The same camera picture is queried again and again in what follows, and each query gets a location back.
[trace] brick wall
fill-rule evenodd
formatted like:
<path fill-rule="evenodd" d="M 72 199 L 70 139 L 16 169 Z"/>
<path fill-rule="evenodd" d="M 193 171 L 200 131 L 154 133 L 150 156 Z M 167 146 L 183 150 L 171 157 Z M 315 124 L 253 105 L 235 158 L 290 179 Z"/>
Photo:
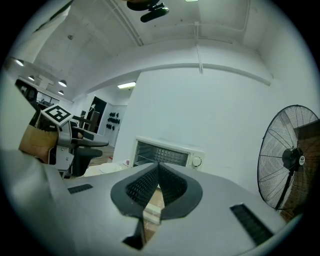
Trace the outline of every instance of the brick wall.
<path fill-rule="evenodd" d="M 308 196 L 320 163 L 320 121 L 300 127 L 296 132 L 298 147 L 302 149 L 305 156 L 305 164 L 304 171 L 295 172 L 290 195 L 284 204 L 286 210 L 280 213 L 286 222 L 299 213 L 300 207 L 298 206 Z"/>

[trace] white ceiling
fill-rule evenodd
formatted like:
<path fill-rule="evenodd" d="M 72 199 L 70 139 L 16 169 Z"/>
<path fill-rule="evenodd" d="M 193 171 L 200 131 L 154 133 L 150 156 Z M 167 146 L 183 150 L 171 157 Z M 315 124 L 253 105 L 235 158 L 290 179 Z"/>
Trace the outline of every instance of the white ceiling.
<path fill-rule="evenodd" d="M 65 79 L 73 90 L 102 63 L 123 51 L 156 42 L 199 37 L 236 42 L 256 51 L 268 17 L 258 0 L 163 0 L 168 15 L 142 23 L 147 11 L 133 11 L 122 0 L 74 0 L 65 21 L 52 33 L 34 64 Z M 51 87 L 57 93 L 59 85 Z"/>

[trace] fluorescent light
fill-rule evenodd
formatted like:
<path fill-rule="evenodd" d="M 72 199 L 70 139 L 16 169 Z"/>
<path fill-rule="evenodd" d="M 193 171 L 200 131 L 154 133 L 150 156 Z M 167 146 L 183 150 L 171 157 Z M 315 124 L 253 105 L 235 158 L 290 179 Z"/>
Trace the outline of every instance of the fluorescent light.
<path fill-rule="evenodd" d="M 15 62 L 18 63 L 21 67 L 24 66 L 24 61 L 23 60 L 16 59 Z"/>
<path fill-rule="evenodd" d="M 120 89 L 134 87 L 134 86 L 136 86 L 136 82 L 129 82 L 129 83 L 118 85 Z"/>
<path fill-rule="evenodd" d="M 67 82 L 66 80 L 60 80 L 59 81 L 59 85 L 63 86 L 63 87 L 67 87 Z"/>

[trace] wooden floor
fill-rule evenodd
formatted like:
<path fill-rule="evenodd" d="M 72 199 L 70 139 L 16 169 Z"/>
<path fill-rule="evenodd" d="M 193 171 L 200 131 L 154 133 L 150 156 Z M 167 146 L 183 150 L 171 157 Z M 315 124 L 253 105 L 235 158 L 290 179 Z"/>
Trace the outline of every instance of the wooden floor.
<path fill-rule="evenodd" d="M 103 147 L 93 147 L 93 149 L 101 150 L 102 156 L 97 157 L 91 160 L 90 166 L 98 166 L 105 163 L 112 163 L 112 159 L 114 156 L 115 148 L 112 146 L 103 146 Z"/>

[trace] oven knob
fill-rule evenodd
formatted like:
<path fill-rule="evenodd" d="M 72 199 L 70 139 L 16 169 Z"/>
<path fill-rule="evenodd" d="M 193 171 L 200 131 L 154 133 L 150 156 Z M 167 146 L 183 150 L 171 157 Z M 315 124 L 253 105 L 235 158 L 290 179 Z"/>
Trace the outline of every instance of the oven knob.
<path fill-rule="evenodd" d="M 192 159 L 192 165 L 194 167 L 198 167 L 201 165 L 201 158 L 199 156 L 195 156 L 193 159 Z"/>

